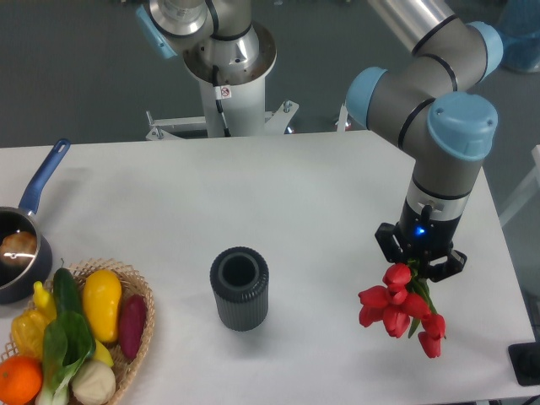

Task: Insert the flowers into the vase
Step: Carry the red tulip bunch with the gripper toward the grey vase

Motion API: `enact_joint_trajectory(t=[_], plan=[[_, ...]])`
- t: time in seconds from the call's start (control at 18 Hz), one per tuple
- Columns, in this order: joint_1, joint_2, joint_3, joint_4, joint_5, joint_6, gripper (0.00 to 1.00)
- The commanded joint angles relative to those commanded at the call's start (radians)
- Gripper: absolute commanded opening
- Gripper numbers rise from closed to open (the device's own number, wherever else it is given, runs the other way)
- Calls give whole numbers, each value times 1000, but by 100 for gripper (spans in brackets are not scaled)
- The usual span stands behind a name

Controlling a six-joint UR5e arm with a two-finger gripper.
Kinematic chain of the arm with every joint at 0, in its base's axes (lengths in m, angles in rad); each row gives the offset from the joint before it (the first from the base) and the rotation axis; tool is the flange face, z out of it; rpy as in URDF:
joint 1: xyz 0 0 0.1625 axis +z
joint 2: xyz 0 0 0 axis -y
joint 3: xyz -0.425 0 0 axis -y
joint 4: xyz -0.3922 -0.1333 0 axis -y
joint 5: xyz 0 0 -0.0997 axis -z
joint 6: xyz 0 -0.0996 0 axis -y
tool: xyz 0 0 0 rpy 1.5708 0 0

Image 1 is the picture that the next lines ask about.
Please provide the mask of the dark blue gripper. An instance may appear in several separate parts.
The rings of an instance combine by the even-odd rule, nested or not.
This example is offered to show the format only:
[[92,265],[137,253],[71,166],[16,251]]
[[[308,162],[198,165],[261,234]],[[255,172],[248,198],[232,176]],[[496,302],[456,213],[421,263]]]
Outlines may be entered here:
[[413,208],[405,200],[402,214],[397,224],[382,223],[375,232],[375,239],[388,262],[407,262],[420,259],[428,252],[429,260],[445,257],[438,264],[429,264],[425,277],[432,282],[440,282],[461,273],[467,263],[467,256],[451,250],[452,238],[461,216],[454,219],[438,219],[435,211],[428,219],[422,217],[422,209]]

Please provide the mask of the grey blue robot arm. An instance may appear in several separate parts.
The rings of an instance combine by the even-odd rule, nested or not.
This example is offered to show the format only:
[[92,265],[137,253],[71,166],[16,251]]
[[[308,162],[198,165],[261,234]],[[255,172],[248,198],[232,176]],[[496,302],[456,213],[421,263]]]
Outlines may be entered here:
[[[415,161],[399,221],[381,224],[375,237],[387,261],[416,262],[422,278],[439,282],[467,260],[452,238],[498,125],[493,105],[469,89],[498,67],[503,44],[493,27],[464,24],[442,1],[374,1],[372,7],[413,62],[398,75],[365,69],[351,83],[345,107]],[[264,80],[276,47],[253,21],[250,2],[150,1],[137,17],[155,50],[164,58],[182,56],[198,80],[209,137],[284,130],[265,112]]]

